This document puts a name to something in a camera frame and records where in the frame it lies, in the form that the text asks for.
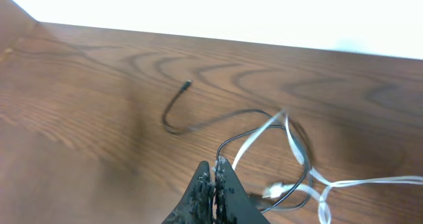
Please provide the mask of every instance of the wooden table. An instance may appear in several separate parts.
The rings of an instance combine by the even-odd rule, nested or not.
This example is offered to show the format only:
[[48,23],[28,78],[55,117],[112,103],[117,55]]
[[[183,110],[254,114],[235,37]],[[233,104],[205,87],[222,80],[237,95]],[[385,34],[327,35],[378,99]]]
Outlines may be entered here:
[[[0,62],[0,223],[162,222],[200,161],[266,120],[166,133],[160,116],[187,79],[169,115],[176,126],[288,108],[330,180],[423,175],[422,61],[38,23]],[[223,154],[232,161],[241,143]],[[237,169],[256,192],[300,173],[280,131],[267,131]],[[333,223],[423,223],[417,186],[338,189],[328,203]],[[265,216],[318,223],[314,200]]]

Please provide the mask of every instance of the white wall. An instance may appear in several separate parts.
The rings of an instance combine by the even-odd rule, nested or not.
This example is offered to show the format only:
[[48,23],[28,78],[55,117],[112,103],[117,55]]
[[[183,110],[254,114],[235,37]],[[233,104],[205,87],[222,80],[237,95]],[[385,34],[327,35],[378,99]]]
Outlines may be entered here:
[[423,0],[15,0],[35,19],[423,59]]

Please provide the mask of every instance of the thin black cord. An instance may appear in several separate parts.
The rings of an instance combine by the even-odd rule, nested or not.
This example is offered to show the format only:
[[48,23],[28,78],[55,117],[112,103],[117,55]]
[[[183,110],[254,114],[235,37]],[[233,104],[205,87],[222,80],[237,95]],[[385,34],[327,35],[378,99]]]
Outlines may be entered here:
[[[209,126],[209,125],[214,124],[216,122],[219,122],[221,120],[230,118],[232,116],[236,116],[236,115],[244,114],[244,113],[249,113],[249,112],[257,112],[257,113],[260,113],[260,114],[264,114],[268,118],[272,118],[272,115],[268,114],[267,112],[265,112],[263,110],[259,110],[259,109],[244,109],[244,110],[237,110],[237,111],[234,111],[234,112],[230,112],[228,114],[224,114],[222,116],[219,116],[219,117],[213,118],[211,120],[208,120],[207,122],[202,122],[202,123],[199,123],[199,124],[196,124],[196,125],[187,127],[187,128],[182,128],[182,129],[176,128],[176,127],[170,125],[167,122],[167,114],[170,112],[173,104],[176,102],[176,100],[178,100],[179,96],[184,91],[186,91],[191,86],[191,84],[192,84],[192,81],[187,81],[187,82],[185,82],[183,84],[183,86],[180,88],[180,90],[175,94],[175,96],[172,98],[172,100],[167,104],[167,106],[165,108],[165,111],[163,112],[163,114],[161,116],[161,121],[162,121],[162,124],[163,124],[164,129],[167,132],[169,132],[169,133],[171,133],[173,135],[186,134],[186,133],[189,133],[191,131],[202,129],[202,128],[206,127],[206,126]],[[269,128],[279,128],[279,129],[282,129],[282,130],[286,130],[285,129],[285,126],[283,126],[279,121],[277,121],[277,124],[276,125],[271,125],[271,126],[267,127],[267,129],[269,129]],[[239,139],[241,137],[244,137],[246,135],[250,135],[250,134],[254,133],[255,131],[257,131],[259,129],[260,128],[256,128],[256,129],[253,129],[253,130],[250,130],[250,131],[246,131],[245,133],[236,135],[235,137],[232,137],[232,138],[226,140],[225,142],[223,142],[219,146],[219,148],[217,149],[216,159],[219,158],[220,151],[228,143],[230,143],[230,142],[232,142],[232,141],[234,141],[236,139]],[[293,135],[293,140],[294,140],[295,144],[297,145],[298,149],[300,150],[301,154],[304,157],[304,160],[305,160],[304,161],[304,171],[303,171],[300,179],[293,185],[293,187],[291,189],[289,189],[288,192],[284,196],[282,196],[281,198],[279,198],[279,200],[276,201],[273,205],[271,205],[270,207],[267,207],[265,209],[261,209],[260,211],[262,213],[265,213],[267,211],[270,211],[271,209],[274,209],[276,206],[278,206],[280,203],[282,203],[286,198],[288,198],[295,191],[295,189],[305,180],[305,177],[307,177],[308,185],[309,186],[312,186],[313,185],[313,179],[308,174],[309,171],[310,171],[310,169],[311,169],[311,165],[310,165],[310,160],[309,160],[309,157],[307,155],[307,152],[306,152],[306,150],[305,150],[302,142],[300,142],[300,140],[298,140],[294,135]],[[310,200],[310,197],[311,197],[310,194],[307,194],[307,196],[305,197],[305,199],[300,204],[297,204],[297,205],[291,206],[291,207],[277,207],[277,209],[278,210],[285,210],[285,211],[299,209],[299,208],[303,207]]]

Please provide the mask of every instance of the white cord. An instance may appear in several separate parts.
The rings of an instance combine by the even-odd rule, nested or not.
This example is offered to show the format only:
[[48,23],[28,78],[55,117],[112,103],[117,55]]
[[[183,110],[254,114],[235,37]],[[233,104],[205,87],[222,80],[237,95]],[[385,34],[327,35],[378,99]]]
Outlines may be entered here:
[[[288,122],[288,115],[284,110],[278,112],[273,118],[269,119],[258,131],[254,132],[250,135],[250,137],[243,143],[241,148],[239,149],[237,155],[235,156],[235,160],[233,161],[232,168],[235,170],[239,160],[247,151],[247,149],[254,143],[254,141],[261,135],[261,133],[270,126],[275,120],[279,118],[282,114],[285,114],[285,127],[286,127],[286,135],[288,137],[289,146],[291,147],[292,153],[294,154],[295,158],[297,159],[298,163],[301,165],[304,163],[304,157],[299,152],[297,145],[295,144],[291,132],[289,130],[289,122]],[[369,184],[369,183],[376,183],[376,184],[415,184],[415,185],[423,185],[423,176],[396,176],[396,177],[387,177],[387,178],[371,178],[367,180],[343,180],[343,181],[336,181],[336,182],[329,182],[327,179],[323,177],[317,170],[313,167],[309,174],[314,176],[318,181],[326,184],[326,188],[323,190],[322,194],[320,195],[315,189],[308,185],[300,184],[295,190],[303,191],[311,195],[315,200],[319,202],[319,208],[317,213],[319,215],[319,221],[321,224],[330,224],[332,221],[332,214],[330,213],[329,205],[326,203],[326,199],[328,198],[329,192],[332,188],[345,188],[360,184]],[[266,197],[279,197],[284,192],[287,192],[289,189],[293,187],[293,184],[282,185],[282,183],[274,184],[271,188],[267,188],[264,191],[264,196]]]

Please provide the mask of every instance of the cable tip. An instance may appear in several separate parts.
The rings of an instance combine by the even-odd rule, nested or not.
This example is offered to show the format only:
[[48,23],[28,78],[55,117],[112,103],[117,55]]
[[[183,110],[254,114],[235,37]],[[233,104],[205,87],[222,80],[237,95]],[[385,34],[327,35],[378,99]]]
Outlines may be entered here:
[[180,91],[182,92],[182,91],[187,90],[191,86],[191,84],[192,84],[192,80],[190,80],[190,79],[187,80],[185,82],[185,84],[180,88]]

